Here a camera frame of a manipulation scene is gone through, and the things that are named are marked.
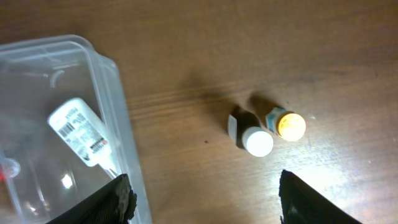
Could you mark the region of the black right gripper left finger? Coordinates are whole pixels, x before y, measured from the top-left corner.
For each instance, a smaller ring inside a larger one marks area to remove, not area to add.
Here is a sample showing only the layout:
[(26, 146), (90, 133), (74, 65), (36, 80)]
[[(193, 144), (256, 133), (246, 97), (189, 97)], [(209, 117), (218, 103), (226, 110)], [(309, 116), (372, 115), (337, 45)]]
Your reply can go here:
[(136, 207), (137, 194), (121, 174), (48, 224), (127, 224)]

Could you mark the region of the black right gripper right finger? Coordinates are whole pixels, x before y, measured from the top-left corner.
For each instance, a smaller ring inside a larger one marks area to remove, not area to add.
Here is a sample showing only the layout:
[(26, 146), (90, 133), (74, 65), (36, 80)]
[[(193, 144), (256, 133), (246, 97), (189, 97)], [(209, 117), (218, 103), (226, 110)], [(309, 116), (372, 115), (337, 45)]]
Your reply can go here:
[(279, 184), (283, 224), (361, 224), (293, 172), (283, 170)]

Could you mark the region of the small jar gold lid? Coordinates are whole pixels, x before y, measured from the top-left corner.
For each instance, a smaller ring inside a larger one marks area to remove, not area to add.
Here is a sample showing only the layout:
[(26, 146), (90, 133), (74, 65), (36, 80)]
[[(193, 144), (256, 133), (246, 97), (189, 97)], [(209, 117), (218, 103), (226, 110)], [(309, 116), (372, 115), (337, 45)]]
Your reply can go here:
[(273, 108), (265, 115), (267, 128), (286, 141), (298, 141), (306, 131), (304, 118), (284, 108)]

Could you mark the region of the white squeeze bottle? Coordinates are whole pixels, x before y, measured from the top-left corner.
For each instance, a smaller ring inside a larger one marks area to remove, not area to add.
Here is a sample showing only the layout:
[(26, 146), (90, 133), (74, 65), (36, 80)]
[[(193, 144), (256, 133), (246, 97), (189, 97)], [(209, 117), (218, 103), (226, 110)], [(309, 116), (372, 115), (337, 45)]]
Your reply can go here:
[(111, 177), (118, 176), (111, 158), (111, 135), (81, 98), (64, 102), (50, 114), (47, 123), (86, 166), (99, 165)]

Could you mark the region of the dark bottle white cap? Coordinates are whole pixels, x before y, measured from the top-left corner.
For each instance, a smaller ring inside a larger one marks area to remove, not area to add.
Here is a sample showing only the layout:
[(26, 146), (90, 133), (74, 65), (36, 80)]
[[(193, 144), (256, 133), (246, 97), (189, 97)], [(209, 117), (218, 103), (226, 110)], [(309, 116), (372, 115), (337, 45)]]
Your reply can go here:
[(257, 116), (240, 106), (228, 116), (227, 131), (238, 148), (255, 157), (267, 156), (274, 146), (272, 136), (262, 128)]

